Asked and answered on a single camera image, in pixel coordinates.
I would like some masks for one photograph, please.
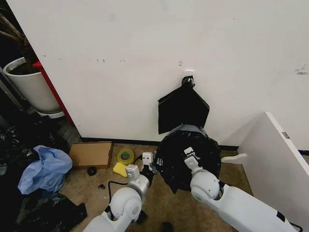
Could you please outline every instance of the potted plant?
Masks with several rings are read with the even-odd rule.
[[[3,68],[3,72],[16,85],[28,102],[38,113],[54,114],[61,111],[53,93],[41,72],[33,67],[38,61],[27,37],[19,31],[4,14],[12,14],[6,2],[0,3],[0,36],[13,41],[23,57],[16,59]]]

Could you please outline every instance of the tape roll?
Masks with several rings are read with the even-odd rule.
[[[120,163],[124,165],[133,164],[134,162],[134,152],[131,149],[122,149],[117,154],[117,159]]]

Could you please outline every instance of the black cable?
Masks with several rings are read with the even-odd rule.
[[[291,223],[291,222],[290,222],[290,224],[291,224],[292,226],[295,226],[295,227],[299,228],[299,232],[302,232],[302,231],[303,231],[303,228],[302,228],[301,226],[296,225],[296,224]]]
[[[111,200],[112,200],[112,194],[111,194],[111,183],[112,184],[118,184],[118,185],[127,185],[127,183],[119,183],[119,182],[116,182],[116,181],[109,181],[108,182],[108,194],[110,196],[110,203],[111,203]]]
[[[137,160],[141,160],[141,159],[142,159],[142,155],[138,156],[138,157],[134,160],[133,164],[135,164],[135,162],[136,162]]]

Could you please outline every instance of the black trash bag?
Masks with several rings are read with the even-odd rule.
[[[193,90],[194,85],[192,76],[184,77],[180,88],[159,99],[159,134],[181,124],[205,126],[209,106]]]
[[[24,115],[22,121],[15,124],[19,139],[28,147],[44,145],[69,153],[68,142],[57,134],[60,125],[49,116],[41,117],[38,113]]]
[[[218,143],[209,138],[201,127],[181,125],[162,140],[153,162],[173,193],[178,189],[191,191],[192,174],[184,162],[184,150],[189,147],[193,148],[199,167],[219,177],[221,151]]]
[[[22,210],[27,211],[27,204]],[[25,212],[15,232],[69,232],[87,217],[85,204],[76,206],[60,193],[39,199],[36,206]]]
[[[57,134],[59,125],[48,116],[37,113],[22,114],[22,120],[0,133],[0,205],[9,204],[0,219],[3,231],[11,231],[24,198],[17,185],[23,171],[30,163],[39,160],[32,148],[45,145],[69,152],[67,141]]]
[[[3,207],[0,224],[3,231],[11,231],[18,217],[23,196],[17,185],[25,168],[39,155],[22,143],[14,128],[0,134],[0,205]]]

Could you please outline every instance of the white wall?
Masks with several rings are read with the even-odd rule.
[[[307,0],[7,1],[84,137],[161,140],[157,100],[194,69],[219,144],[271,111],[309,150]]]

